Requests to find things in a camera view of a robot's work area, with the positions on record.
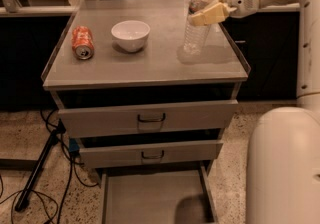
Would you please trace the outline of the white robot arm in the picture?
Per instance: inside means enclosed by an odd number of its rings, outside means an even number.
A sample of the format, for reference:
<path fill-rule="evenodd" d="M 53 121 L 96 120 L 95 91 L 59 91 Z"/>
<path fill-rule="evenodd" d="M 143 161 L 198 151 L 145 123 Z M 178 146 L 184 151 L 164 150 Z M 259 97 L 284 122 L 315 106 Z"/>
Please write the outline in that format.
<path fill-rule="evenodd" d="M 211 25 L 284 1 L 205 0 L 188 20 Z M 297 105 L 265 113 L 251 135 L 246 224 L 320 224 L 320 0 L 297 1 Z"/>

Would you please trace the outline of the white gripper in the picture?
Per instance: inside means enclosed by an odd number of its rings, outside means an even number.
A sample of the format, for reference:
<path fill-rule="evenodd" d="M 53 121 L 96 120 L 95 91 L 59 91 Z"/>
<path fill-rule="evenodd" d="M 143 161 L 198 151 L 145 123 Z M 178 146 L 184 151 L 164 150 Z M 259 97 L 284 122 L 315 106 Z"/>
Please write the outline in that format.
<path fill-rule="evenodd" d="M 202 0 L 208 5 L 188 17 L 193 26 L 207 26 L 225 21 L 229 15 L 233 18 L 244 18 L 255 14 L 259 9 L 259 0 Z"/>

